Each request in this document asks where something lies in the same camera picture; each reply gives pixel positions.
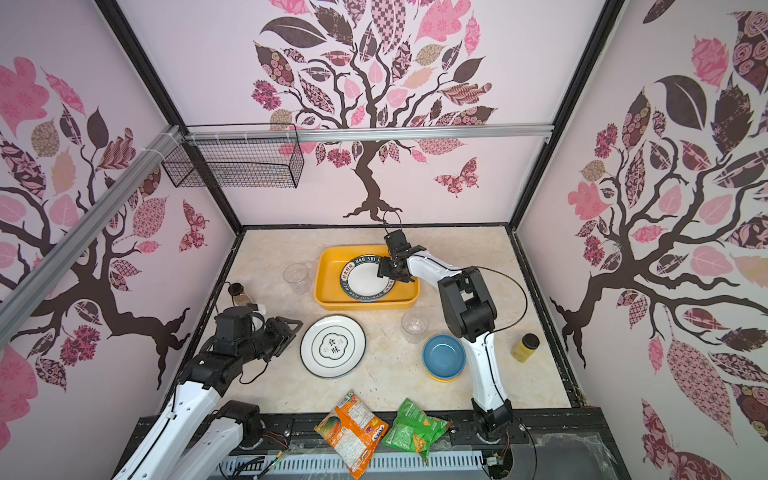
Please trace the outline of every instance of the green snack bag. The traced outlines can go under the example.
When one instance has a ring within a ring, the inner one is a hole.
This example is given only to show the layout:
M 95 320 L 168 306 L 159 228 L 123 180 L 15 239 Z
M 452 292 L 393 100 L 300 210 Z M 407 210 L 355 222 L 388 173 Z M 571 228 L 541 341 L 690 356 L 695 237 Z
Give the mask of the green snack bag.
M 429 461 L 429 446 L 448 430 L 451 422 L 428 417 L 410 399 L 406 399 L 397 410 L 392 428 L 382 440 L 384 445 L 415 452 Z

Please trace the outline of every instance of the blue bowl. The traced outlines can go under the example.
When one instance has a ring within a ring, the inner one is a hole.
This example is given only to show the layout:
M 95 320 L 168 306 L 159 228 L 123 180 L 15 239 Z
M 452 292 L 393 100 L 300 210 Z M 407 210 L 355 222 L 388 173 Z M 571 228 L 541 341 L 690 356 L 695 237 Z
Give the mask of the blue bowl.
M 427 372 L 435 380 L 450 382 L 467 363 L 462 344 L 451 335 L 435 335 L 427 340 L 422 351 L 422 361 Z

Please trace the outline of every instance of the clear plastic cup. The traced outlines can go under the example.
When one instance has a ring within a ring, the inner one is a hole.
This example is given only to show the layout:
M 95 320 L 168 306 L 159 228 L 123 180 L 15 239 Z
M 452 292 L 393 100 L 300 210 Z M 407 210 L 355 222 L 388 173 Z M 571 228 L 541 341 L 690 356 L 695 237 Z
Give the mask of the clear plastic cup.
M 424 340 L 429 330 L 429 311 L 420 308 L 411 308 L 405 312 L 400 320 L 402 336 L 408 343 L 419 343 Z
M 283 278 L 296 295 L 304 295 L 310 291 L 312 280 L 310 269 L 304 263 L 294 263 L 283 272 Z

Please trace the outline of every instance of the butterfly decal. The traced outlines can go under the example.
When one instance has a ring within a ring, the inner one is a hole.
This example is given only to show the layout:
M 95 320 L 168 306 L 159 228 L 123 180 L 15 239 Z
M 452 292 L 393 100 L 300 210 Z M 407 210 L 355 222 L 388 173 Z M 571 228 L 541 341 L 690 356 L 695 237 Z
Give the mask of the butterfly decal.
M 462 168 L 462 172 L 455 177 L 454 175 L 438 175 L 435 181 L 448 187 L 448 192 L 458 198 L 458 193 L 466 187 L 477 187 L 478 176 L 475 170 L 478 169 L 477 157 L 472 158 Z
M 184 216 L 187 218 L 187 223 L 190 224 L 190 229 L 181 238 L 180 252 L 205 245 L 205 236 L 200 231 L 205 228 L 206 222 L 210 222 L 210 220 L 205 220 L 203 214 L 195 213 L 194 208 L 186 200 L 184 200 Z

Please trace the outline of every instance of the wire basket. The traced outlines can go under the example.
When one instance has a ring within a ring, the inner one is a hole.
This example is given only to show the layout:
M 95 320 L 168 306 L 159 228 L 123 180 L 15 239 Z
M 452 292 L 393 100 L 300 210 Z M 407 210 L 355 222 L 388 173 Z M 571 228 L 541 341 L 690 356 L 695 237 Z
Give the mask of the wire basket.
M 175 187 L 205 187 L 206 180 L 215 180 L 221 187 L 296 188 L 304 156 L 296 126 L 290 127 L 288 134 L 275 131 L 268 138 L 193 138 L 171 152 L 163 167 Z M 204 164 L 190 159 L 195 147 Z

